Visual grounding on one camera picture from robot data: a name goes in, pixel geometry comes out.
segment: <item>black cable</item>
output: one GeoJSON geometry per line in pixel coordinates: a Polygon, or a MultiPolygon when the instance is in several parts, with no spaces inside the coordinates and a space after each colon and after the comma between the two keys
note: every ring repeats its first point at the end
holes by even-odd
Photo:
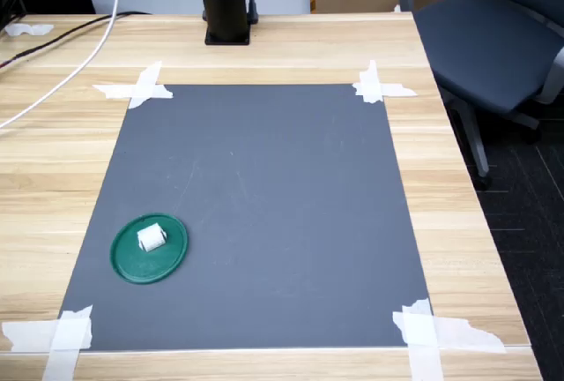
{"type": "MultiPolygon", "coordinates": [[[[149,15],[149,14],[145,13],[145,12],[128,11],[128,12],[119,12],[116,15],[116,17],[121,18],[121,17],[127,17],[129,15],[149,15]]],[[[110,18],[112,18],[111,15],[104,15],[103,17],[99,17],[97,19],[93,19],[92,21],[85,22],[84,24],[82,24],[80,26],[75,26],[71,30],[67,31],[66,33],[59,35],[58,37],[55,37],[55,39],[48,41],[47,43],[41,44],[39,46],[36,46],[36,47],[28,49],[28,50],[24,50],[23,52],[19,52],[17,55],[13,56],[12,58],[8,59],[7,61],[0,63],[0,68],[3,68],[4,66],[7,66],[7,65],[13,63],[13,62],[21,59],[22,57],[26,57],[26,56],[31,55],[32,53],[35,53],[35,52],[37,52],[41,49],[47,48],[47,47],[51,46],[52,44],[57,43],[58,41],[64,39],[65,37],[77,32],[78,30],[81,30],[82,28],[85,28],[87,26],[91,26],[92,24],[96,24],[97,22],[103,21],[105,19],[110,19],[110,18]]]]}

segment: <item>chair seat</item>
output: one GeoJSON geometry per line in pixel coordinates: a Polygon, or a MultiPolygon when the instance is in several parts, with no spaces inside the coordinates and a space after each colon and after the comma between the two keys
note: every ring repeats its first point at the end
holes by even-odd
{"type": "Polygon", "coordinates": [[[415,14],[437,84],[507,114],[545,83],[564,39],[501,0],[443,0],[415,14]]]}

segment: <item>white object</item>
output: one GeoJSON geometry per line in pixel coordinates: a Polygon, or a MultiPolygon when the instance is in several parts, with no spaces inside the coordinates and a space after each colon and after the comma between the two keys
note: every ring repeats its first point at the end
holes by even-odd
{"type": "Polygon", "coordinates": [[[30,26],[29,24],[9,24],[4,28],[10,37],[17,37],[23,33],[30,35],[45,35],[49,34],[55,26],[51,24],[37,24],[30,26]]]}
{"type": "Polygon", "coordinates": [[[414,381],[443,380],[440,349],[507,353],[498,337],[473,328],[466,319],[431,315],[428,299],[403,306],[392,319],[407,344],[414,381]]]}
{"type": "MultiPolygon", "coordinates": [[[[85,335],[80,348],[90,348],[92,341],[92,325],[90,313],[92,306],[78,312],[65,310],[61,319],[87,319],[85,335]]],[[[54,321],[26,321],[26,322],[4,322],[2,333],[11,341],[11,351],[15,353],[48,353],[51,343],[59,328],[59,320],[54,321]]]]}
{"type": "Polygon", "coordinates": [[[56,321],[4,322],[2,331],[11,351],[49,353],[43,381],[72,381],[81,348],[92,341],[92,306],[65,310],[56,321]]]}
{"type": "Polygon", "coordinates": [[[151,251],[167,242],[167,233],[156,223],[138,231],[137,239],[141,250],[151,251]]]}
{"type": "Polygon", "coordinates": [[[32,109],[36,108],[37,106],[41,105],[46,99],[48,99],[50,96],[52,96],[53,93],[55,93],[59,88],[61,88],[62,86],[67,84],[69,81],[71,81],[71,79],[73,79],[79,72],[81,72],[94,59],[94,57],[96,55],[98,55],[98,52],[100,52],[100,49],[102,49],[102,46],[104,46],[104,43],[106,43],[106,40],[108,39],[108,36],[112,31],[112,28],[114,28],[115,15],[117,14],[117,4],[118,4],[118,2],[119,2],[119,0],[114,0],[114,9],[112,10],[112,18],[109,20],[108,28],[106,29],[106,32],[102,36],[100,43],[98,43],[98,46],[96,46],[96,48],[90,54],[90,56],[87,57],[86,60],[81,65],[79,65],[79,67],[76,70],[74,70],[67,78],[65,78],[63,81],[61,81],[55,87],[53,87],[47,94],[45,94],[43,97],[41,97],[39,100],[37,100],[34,104],[28,106],[27,108],[25,108],[24,110],[19,112],[17,115],[10,118],[9,120],[1,123],[0,124],[0,130],[2,128],[8,126],[9,124],[13,123],[18,118],[22,117],[27,112],[29,112],[30,110],[32,110],[32,109]]]}
{"type": "Polygon", "coordinates": [[[155,62],[139,74],[135,85],[94,85],[106,95],[106,99],[131,98],[129,109],[141,106],[145,101],[153,99],[172,99],[173,94],[163,85],[157,85],[162,61],[155,62]]]}
{"type": "Polygon", "coordinates": [[[378,77],[378,67],[376,61],[370,61],[366,71],[360,72],[360,83],[352,85],[356,89],[357,96],[363,96],[365,103],[376,103],[383,101],[383,96],[388,97],[410,97],[417,94],[405,88],[401,84],[380,84],[378,77]]]}

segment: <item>dark carpet floor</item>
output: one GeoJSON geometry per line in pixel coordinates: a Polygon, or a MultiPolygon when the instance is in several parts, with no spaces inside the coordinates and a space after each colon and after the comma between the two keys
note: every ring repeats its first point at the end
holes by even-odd
{"type": "MultiPolygon", "coordinates": [[[[479,114],[493,178],[478,191],[492,236],[545,381],[564,380],[564,97],[530,104],[541,139],[528,143],[512,123],[479,114]]],[[[456,116],[451,117],[455,128],[456,116]]],[[[471,175],[464,137],[457,136],[471,175]]]]}

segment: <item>white cable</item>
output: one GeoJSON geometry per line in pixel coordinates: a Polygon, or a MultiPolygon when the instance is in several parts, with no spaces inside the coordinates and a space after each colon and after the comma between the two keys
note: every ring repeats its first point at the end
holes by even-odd
{"type": "Polygon", "coordinates": [[[43,97],[41,97],[39,100],[37,100],[33,105],[31,105],[31,106],[27,107],[26,109],[22,110],[20,113],[18,113],[14,117],[10,118],[8,121],[1,123],[0,124],[0,130],[2,128],[6,127],[7,125],[13,123],[18,118],[22,117],[23,115],[25,115],[27,112],[29,112],[33,108],[41,105],[46,99],[48,99],[50,96],[52,96],[54,92],[56,92],[59,88],[61,88],[62,86],[67,84],[69,81],[71,81],[71,79],[73,79],[79,72],[81,72],[94,59],[94,57],[98,54],[98,52],[100,52],[100,49],[102,49],[102,46],[104,46],[104,43],[108,39],[109,34],[112,31],[112,28],[114,27],[115,16],[117,14],[117,3],[118,2],[119,2],[119,0],[114,0],[114,9],[112,10],[112,18],[109,20],[108,28],[106,29],[104,36],[100,40],[100,43],[98,44],[98,46],[96,46],[96,49],[94,49],[94,52],[92,52],[92,54],[89,57],[87,57],[86,60],[81,65],[79,65],[79,67],[76,70],[74,70],[67,78],[65,78],[63,81],[61,81],[55,87],[53,87],[53,89],[51,89],[50,92],[48,92],[43,97]]]}

